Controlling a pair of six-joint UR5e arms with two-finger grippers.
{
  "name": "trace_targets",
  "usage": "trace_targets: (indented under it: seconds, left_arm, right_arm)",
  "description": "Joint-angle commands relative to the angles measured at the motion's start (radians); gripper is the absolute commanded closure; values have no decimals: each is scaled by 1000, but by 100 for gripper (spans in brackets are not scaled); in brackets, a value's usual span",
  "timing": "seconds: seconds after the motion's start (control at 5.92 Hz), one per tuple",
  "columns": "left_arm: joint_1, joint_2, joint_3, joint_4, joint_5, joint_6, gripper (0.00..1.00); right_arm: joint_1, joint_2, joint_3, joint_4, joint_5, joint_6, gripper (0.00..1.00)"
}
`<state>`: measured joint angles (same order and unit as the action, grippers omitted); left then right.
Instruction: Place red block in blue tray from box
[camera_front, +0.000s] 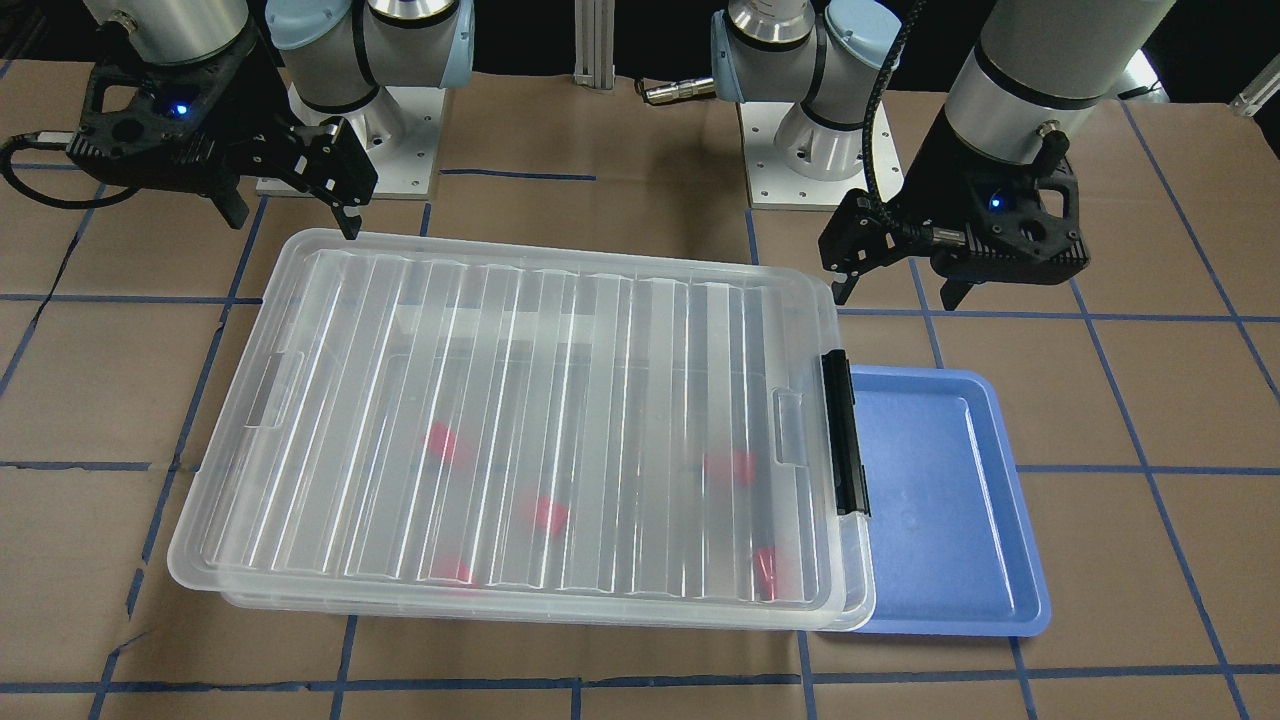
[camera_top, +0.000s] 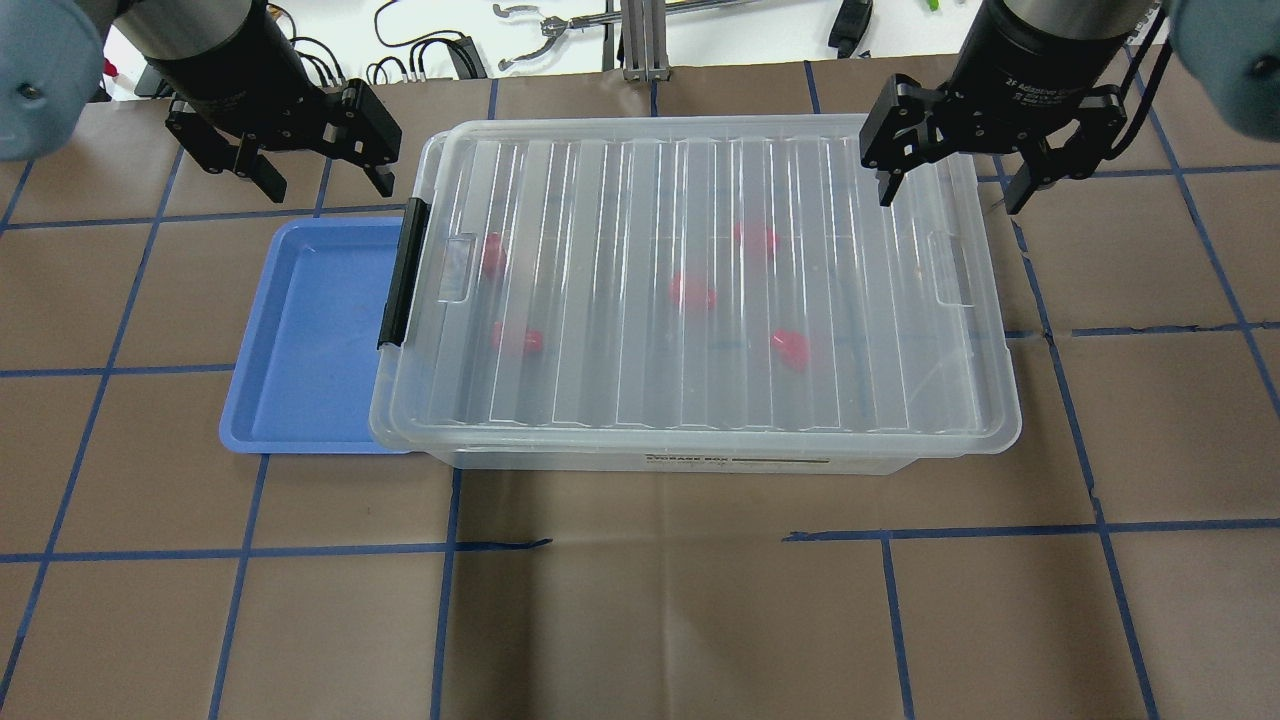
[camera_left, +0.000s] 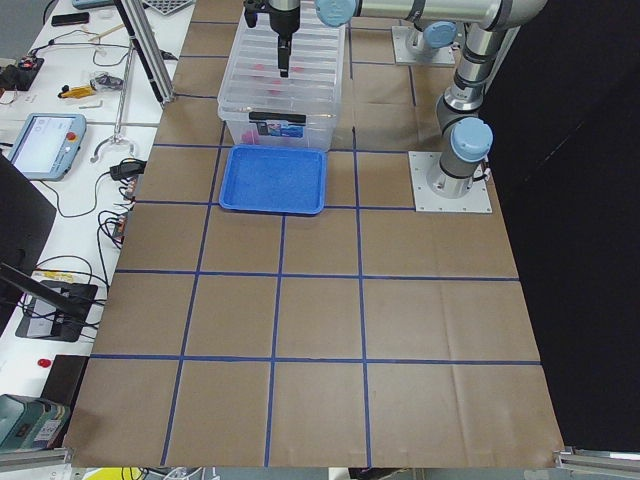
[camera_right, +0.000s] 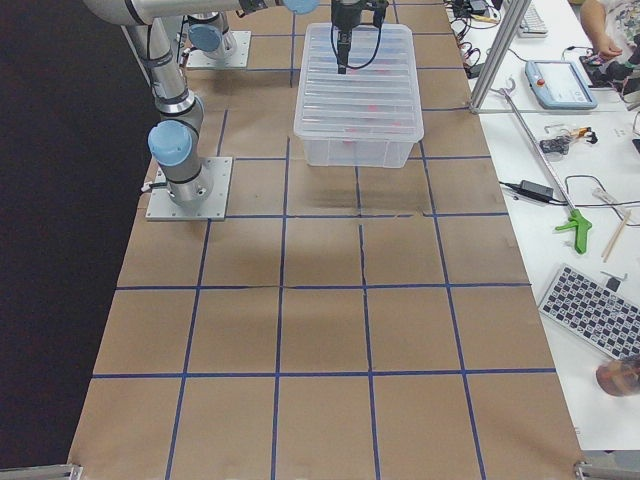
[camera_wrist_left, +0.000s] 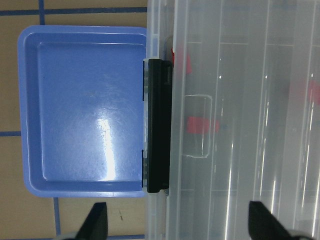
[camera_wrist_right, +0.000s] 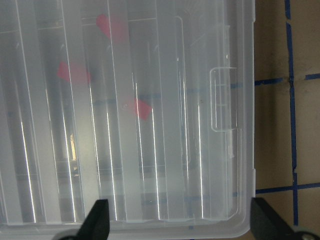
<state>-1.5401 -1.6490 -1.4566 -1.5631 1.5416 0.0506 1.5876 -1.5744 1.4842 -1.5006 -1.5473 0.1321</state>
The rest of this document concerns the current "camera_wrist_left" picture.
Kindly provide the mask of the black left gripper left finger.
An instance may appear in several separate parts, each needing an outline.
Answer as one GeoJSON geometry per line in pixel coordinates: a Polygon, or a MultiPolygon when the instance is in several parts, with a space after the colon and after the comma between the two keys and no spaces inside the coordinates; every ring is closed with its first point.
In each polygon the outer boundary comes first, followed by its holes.
{"type": "Polygon", "coordinates": [[[108,212],[106,202],[96,202],[91,208],[76,240],[106,240],[108,238],[108,212]]]}

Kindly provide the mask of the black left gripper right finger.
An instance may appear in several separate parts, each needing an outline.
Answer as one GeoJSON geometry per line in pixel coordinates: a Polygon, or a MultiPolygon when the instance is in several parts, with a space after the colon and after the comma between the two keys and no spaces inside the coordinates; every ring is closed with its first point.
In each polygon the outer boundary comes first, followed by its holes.
{"type": "Polygon", "coordinates": [[[260,201],[248,206],[248,233],[252,240],[297,240],[260,201]]]}

